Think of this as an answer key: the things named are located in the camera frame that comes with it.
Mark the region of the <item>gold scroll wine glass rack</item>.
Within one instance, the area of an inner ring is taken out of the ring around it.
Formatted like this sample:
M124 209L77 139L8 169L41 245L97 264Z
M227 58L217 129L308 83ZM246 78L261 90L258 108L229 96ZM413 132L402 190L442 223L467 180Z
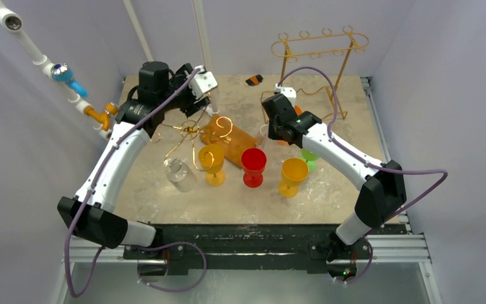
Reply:
M164 159L167 159L175 150L187 141L191 144L192 152L196 151L196 141L200 140L203 144L214 144L224 152L224 157L232 162L236 167L242 168L241 157L244 151L256 147L256 138L238 128L232 119L219 114L214 114L204 125L201 120L206 111L201 110L200 116L193 120L188 119L180 125L169 125L164 123L162 126L177 130L180 139L172 147Z

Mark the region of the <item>red goblet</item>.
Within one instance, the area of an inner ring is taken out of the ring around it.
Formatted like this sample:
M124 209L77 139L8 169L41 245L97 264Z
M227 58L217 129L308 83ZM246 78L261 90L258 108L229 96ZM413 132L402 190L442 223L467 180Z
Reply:
M243 182L247 187L256 188L262 185L266 162L265 152L259 148L249 148L243 152L241 156L244 170Z

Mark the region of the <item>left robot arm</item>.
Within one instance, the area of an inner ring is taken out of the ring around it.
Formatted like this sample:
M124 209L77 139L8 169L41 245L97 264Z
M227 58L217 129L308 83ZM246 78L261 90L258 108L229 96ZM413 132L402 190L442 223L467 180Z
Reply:
M72 198L62 197L57 205L69 232L106 248L138 246L146 258L159 257L163 242L155 227L113 213L120 189L165 113L179 110L192 116L209 105L207 94L217 86L214 75L202 65L186 63L174 72L161 61L144 63L90 176Z

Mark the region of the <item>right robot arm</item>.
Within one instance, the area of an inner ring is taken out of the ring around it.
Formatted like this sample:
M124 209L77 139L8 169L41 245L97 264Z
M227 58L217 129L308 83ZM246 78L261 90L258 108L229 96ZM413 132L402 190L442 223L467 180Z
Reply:
M325 160L359 190L354 211L330 234L328 260L352 253L355 242L394 217L406 202L402 168L384 163L351 146L309 111L297 114L288 98L276 93L265 99L268 137L295 144Z

